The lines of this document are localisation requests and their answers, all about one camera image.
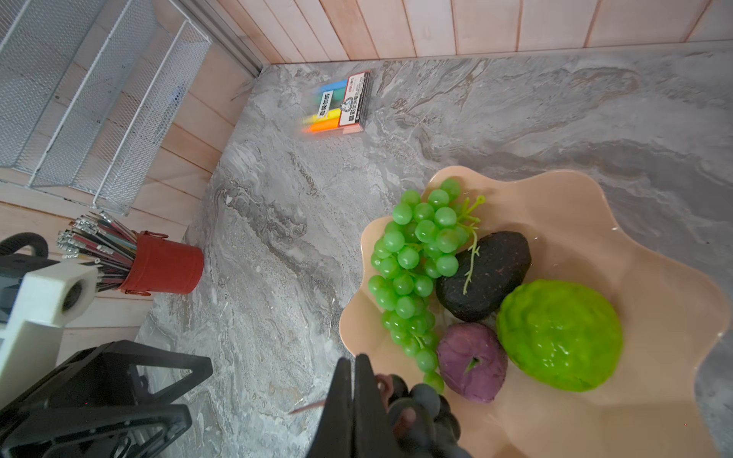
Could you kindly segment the dark purple fake grape bunch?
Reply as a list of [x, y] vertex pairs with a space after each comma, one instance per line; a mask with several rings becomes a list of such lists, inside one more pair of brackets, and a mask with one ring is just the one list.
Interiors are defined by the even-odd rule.
[[433, 387], [408, 389], [395, 374], [378, 374], [375, 381], [400, 457], [471, 457], [458, 445], [460, 423]]

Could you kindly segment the black fake avocado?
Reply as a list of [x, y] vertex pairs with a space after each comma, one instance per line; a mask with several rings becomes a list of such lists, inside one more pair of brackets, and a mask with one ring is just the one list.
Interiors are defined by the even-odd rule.
[[478, 254], [457, 255], [459, 268], [452, 277], [436, 282], [439, 303], [456, 319], [479, 322], [500, 309], [503, 300], [520, 286], [530, 269], [528, 240], [519, 232], [500, 231], [478, 241]]

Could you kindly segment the purple fake fig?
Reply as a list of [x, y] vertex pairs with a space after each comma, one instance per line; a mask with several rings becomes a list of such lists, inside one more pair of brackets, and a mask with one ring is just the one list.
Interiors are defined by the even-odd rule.
[[445, 384], [468, 401], [490, 404], [502, 389], [509, 366], [496, 332], [479, 323], [449, 326], [437, 347]]

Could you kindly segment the green bumpy fake fruit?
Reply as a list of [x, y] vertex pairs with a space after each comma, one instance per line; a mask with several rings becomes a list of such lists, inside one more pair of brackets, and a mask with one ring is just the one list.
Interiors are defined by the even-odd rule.
[[622, 324], [612, 303], [575, 282], [536, 280], [515, 288], [500, 305], [496, 332], [519, 369], [555, 389], [596, 389], [622, 356]]

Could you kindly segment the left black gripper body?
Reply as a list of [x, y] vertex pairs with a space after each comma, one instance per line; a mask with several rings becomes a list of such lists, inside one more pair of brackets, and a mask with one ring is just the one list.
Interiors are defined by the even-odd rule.
[[[58, 263], [1, 257], [1, 326], [24, 276]], [[4, 457], [156, 457], [192, 425], [181, 396], [213, 373], [210, 359], [128, 340], [74, 353], [1, 406]]]

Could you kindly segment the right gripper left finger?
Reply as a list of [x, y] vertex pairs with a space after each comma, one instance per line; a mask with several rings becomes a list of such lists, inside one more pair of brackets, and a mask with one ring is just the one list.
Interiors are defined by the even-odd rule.
[[322, 417], [307, 458], [351, 457], [353, 423], [351, 362], [341, 358], [336, 364]]

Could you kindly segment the green fake grape bunch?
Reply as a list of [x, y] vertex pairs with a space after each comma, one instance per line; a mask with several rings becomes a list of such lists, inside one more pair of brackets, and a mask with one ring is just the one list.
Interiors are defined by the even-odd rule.
[[440, 280], [462, 280], [462, 291], [468, 291], [479, 253], [481, 219], [475, 211], [485, 202], [483, 195], [466, 195], [452, 177], [425, 197], [408, 190], [394, 206], [370, 256], [376, 274], [368, 279], [368, 291], [381, 310], [382, 326], [393, 343], [414, 359], [423, 382], [438, 393], [444, 391], [445, 382], [429, 297]]

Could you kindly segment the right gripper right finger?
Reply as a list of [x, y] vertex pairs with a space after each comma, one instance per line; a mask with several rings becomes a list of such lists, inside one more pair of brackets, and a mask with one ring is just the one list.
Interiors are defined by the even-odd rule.
[[352, 457], [403, 457], [382, 402], [370, 359], [355, 358]]

